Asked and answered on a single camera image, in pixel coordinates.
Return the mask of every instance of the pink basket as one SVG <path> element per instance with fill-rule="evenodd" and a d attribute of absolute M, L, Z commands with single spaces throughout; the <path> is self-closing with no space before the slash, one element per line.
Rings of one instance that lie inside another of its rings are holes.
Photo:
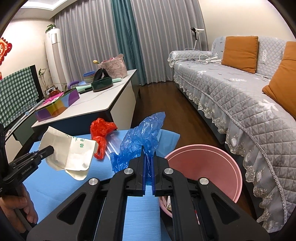
<path fill-rule="evenodd" d="M 102 63 L 98 64 L 98 68 L 106 69 L 108 75 L 112 79 L 124 78 L 128 75 L 123 57 L 116 57 L 103 61 Z"/>
<path fill-rule="evenodd" d="M 189 145 L 172 151 L 165 157 L 171 168 L 185 177 L 198 180 L 206 177 L 235 203 L 242 191 L 242 174 L 235 160 L 225 151 L 209 145 Z M 166 200 L 159 197 L 161 209 L 170 217 Z"/>

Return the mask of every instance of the white table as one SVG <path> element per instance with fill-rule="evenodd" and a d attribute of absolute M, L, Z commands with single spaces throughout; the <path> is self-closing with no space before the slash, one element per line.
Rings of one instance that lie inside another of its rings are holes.
<path fill-rule="evenodd" d="M 130 129 L 139 85 L 135 73 L 136 69 L 129 70 L 121 82 L 114 83 L 109 89 L 80 94 L 80 98 L 62 114 L 35 122 L 33 130 L 41 131 L 52 126 L 69 135 L 89 134 L 91 122 L 98 117 L 113 121 L 118 130 Z"/>

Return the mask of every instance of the colorful box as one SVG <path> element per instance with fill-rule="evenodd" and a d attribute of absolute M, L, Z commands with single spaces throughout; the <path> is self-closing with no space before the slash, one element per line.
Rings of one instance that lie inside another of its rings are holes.
<path fill-rule="evenodd" d="M 79 99 L 77 89 L 70 89 L 63 95 L 57 95 L 56 98 L 45 102 L 35 110 L 35 116 L 38 121 L 44 121 L 56 117 L 63 113 L 70 105 Z"/>

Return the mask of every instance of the lace trim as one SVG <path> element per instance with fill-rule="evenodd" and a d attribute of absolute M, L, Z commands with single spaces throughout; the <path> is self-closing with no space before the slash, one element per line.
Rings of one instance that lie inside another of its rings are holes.
<path fill-rule="evenodd" d="M 187 90 L 187 87 L 183 86 L 182 83 L 176 79 L 174 79 L 174 81 L 179 84 L 179 87 L 181 89 L 183 89 L 183 92 L 186 92 L 186 95 L 189 97 L 193 97 L 193 93 L 189 92 L 189 90 Z M 242 143 L 238 143 L 237 135 L 234 135 L 232 138 L 230 138 L 229 133 L 228 133 L 228 127 L 226 126 L 226 123 L 223 122 L 224 126 L 222 128 L 219 128 L 220 125 L 220 117 L 218 118 L 214 118 L 214 110 L 211 110 L 210 108 L 207 108 L 207 103 L 205 103 L 204 105 L 202 105 L 201 103 L 199 103 L 199 99 L 197 97 L 193 97 L 192 98 L 193 102 L 195 104 L 198 104 L 198 110 L 202 110 L 205 114 L 205 117 L 208 119 L 212 119 L 212 122 L 215 124 L 216 127 L 218 127 L 218 132 L 221 134 L 226 134 L 226 141 L 225 143 L 228 145 L 230 152 L 235 154 L 235 155 L 240 155 L 244 157 L 243 160 L 243 166 L 246 170 L 246 181 L 247 182 L 252 182 L 254 184 L 254 189 L 253 189 L 253 194 L 255 197 L 260 197 L 262 198 L 262 202 L 259 204 L 259 207 L 264 209 L 263 214 L 257 219 L 257 222 L 263 222 L 262 227 L 265 230 L 270 230 L 271 228 L 273 228 L 274 226 L 278 225 L 278 222 L 275 222 L 273 220 L 268 220 L 270 218 L 270 213 L 268 211 L 267 206 L 270 204 L 270 202 L 272 201 L 273 198 L 273 194 L 268 195 L 267 194 L 267 190 L 263 189 L 263 188 L 258 188 L 256 187 L 256 184 L 260 181 L 261 177 L 262 177 L 262 173 L 263 170 L 258 171 L 257 173 L 255 173 L 255 170 L 253 168 L 253 166 L 248 166 L 248 159 L 251 156 L 252 151 L 248 151 L 246 152 L 244 150 L 243 147 L 243 142 Z"/>
<path fill-rule="evenodd" d="M 211 110 L 210 108 L 208 108 L 207 103 L 205 103 L 204 106 L 202 106 L 200 100 L 197 97 L 193 97 L 193 93 L 191 93 L 186 87 L 183 87 L 180 82 L 178 82 L 177 84 L 179 84 L 180 89 L 183 89 L 183 92 L 186 93 L 188 98 L 192 100 L 196 105 L 198 105 L 197 109 L 202 110 L 206 118 L 212 119 L 212 123 L 214 123 L 215 126 L 218 128 L 218 132 L 220 134 L 226 134 L 228 129 L 226 122 L 221 120 L 220 117 L 214 117 L 215 110 Z"/>
<path fill-rule="evenodd" d="M 182 84 L 180 83 L 180 81 L 176 80 L 174 78 L 174 81 L 176 83 L 179 84 L 180 88 L 183 88 Z M 270 163 L 266 153 L 264 152 L 264 150 L 261 148 L 261 146 L 254 140 L 253 136 L 244 128 L 242 127 L 236 120 L 234 120 L 231 115 L 225 111 L 218 103 L 216 103 L 213 98 L 208 95 L 207 93 L 203 92 L 202 90 L 198 90 L 200 91 L 201 93 L 203 93 L 204 95 L 206 95 L 209 99 L 211 99 L 221 110 L 224 111 L 225 114 L 227 114 L 229 116 L 229 118 L 233 121 L 234 124 L 236 124 L 240 129 L 242 129 L 251 139 L 252 141 L 255 143 L 255 145 L 258 147 L 258 149 L 260 150 L 260 152 L 262 153 L 262 155 L 264 156 L 266 162 L 267 162 L 267 165 L 270 169 L 270 172 L 271 172 L 271 175 L 273 177 L 273 179 L 275 180 L 276 182 L 276 185 L 279 189 L 279 192 L 280 192 L 280 195 L 281 195 L 281 199 L 282 199 L 282 205 L 283 205 L 283 211 L 284 211 L 284 224 L 287 222 L 287 203 L 286 203 L 286 199 L 285 199 L 285 195 L 284 195 L 284 190 L 283 190 L 283 187 L 281 186 L 280 184 L 280 181 L 279 181 L 279 178 L 277 177 L 277 175 L 275 174 L 274 172 L 274 169 L 272 167 L 272 164 Z"/>
<path fill-rule="evenodd" d="M 262 202 L 259 204 L 259 207 L 264 209 L 264 212 L 257 219 L 257 222 L 258 223 L 263 222 L 262 227 L 265 228 L 266 230 L 270 230 L 271 228 L 273 228 L 274 226 L 276 226 L 278 224 L 278 222 L 275 222 L 273 220 L 269 220 L 270 213 L 269 213 L 267 207 L 270 204 L 270 202 L 272 201 L 273 194 L 268 195 L 266 189 L 256 187 L 256 184 L 258 184 L 262 178 L 263 170 L 258 171 L 256 173 L 253 166 L 247 165 L 249 162 L 249 158 L 251 156 L 252 150 L 245 151 L 244 147 L 243 147 L 243 142 L 238 143 L 237 138 L 238 138 L 237 135 L 230 137 L 229 132 L 227 131 L 225 143 L 228 145 L 231 153 L 244 157 L 243 166 L 246 169 L 246 175 L 245 175 L 246 181 L 248 183 L 254 184 L 254 188 L 253 188 L 254 196 L 262 198 Z"/>

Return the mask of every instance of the human hand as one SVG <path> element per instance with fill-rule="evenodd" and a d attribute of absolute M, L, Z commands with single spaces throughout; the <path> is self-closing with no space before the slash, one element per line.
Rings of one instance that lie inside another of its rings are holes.
<path fill-rule="evenodd" d="M 20 196 L 10 196 L 5 195 L 0 198 L 0 207 L 2 208 L 7 219 L 10 221 L 12 226 L 19 232 L 24 233 L 26 228 L 23 223 L 17 217 L 14 209 L 24 209 L 24 212 L 27 214 L 27 220 L 30 223 L 38 222 L 38 215 L 35 211 L 34 204 L 30 198 L 30 195 L 23 184 L 21 184 L 21 195 Z"/>

